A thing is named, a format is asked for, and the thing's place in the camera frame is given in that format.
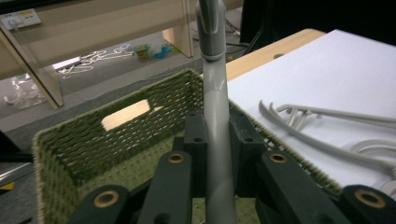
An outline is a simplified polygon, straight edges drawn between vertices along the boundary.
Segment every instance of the gray plastic tongs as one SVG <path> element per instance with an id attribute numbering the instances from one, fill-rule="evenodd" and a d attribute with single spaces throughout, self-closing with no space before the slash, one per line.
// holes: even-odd
<path id="1" fill-rule="evenodd" d="M 310 115 L 317 114 L 318 117 L 328 116 L 338 119 L 348 119 L 356 122 L 369 123 L 388 128 L 396 129 L 396 119 L 383 118 L 378 116 L 363 115 L 344 111 L 315 108 L 302 105 L 282 105 L 276 109 L 277 112 L 285 111 L 290 114 L 286 124 L 290 127 L 301 130 L 306 118 Z"/>

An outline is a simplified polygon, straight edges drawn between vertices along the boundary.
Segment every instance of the white surface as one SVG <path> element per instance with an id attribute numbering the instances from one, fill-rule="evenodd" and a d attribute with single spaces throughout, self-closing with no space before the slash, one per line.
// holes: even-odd
<path id="1" fill-rule="evenodd" d="M 333 31 L 229 82 L 229 97 L 342 186 L 379 189 L 390 175 L 322 153 L 264 119 L 259 101 L 396 118 L 396 48 Z M 305 122 L 303 133 L 347 150 L 368 139 L 396 142 L 396 130 L 341 119 Z"/>

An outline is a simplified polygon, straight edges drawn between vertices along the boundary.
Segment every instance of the woven basket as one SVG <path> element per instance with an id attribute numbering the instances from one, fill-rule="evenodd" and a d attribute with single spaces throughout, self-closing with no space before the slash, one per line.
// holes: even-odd
<path id="1" fill-rule="evenodd" d="M 102 126 L 106 116 L 146 99 L 149 112 L 109 131 Z M 38 221 L 66 223 L 92 190 L 107 184 L 134 189 L 152 178 L 161 155 L 172 149 L 175 136 L 183 135 L 185 115 L 202 107 L 203 81 L 188 69 L 38 133 L 33 148 Z M 303 167 L 313 167 L 260 129 L 268 147 L 286 150 Z M 337 187 L 322 173 L 311 174 L 316 174 L 313 177 L 322 186 Z M 236 199 L 236 205 L 239 223 L 259 223 L 254 200 Z M 192 223 L 204 220 L 205 202 L 194 199 Z"/>

